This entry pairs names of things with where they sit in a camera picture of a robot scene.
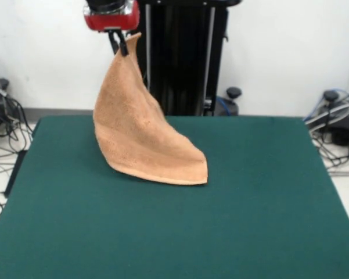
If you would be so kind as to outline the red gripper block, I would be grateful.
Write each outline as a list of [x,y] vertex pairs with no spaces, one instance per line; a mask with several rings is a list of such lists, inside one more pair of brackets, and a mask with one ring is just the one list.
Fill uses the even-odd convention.
[[137,1],[92,1],[87,0],[83,9],[84,19],[89,29],[98,32],[108,31],[109,41],[116,54],[118,42],[114,38],[117,30],[119,49],[123,56],[129,54],[123,31],[131,31],[138,27],[140,19]]

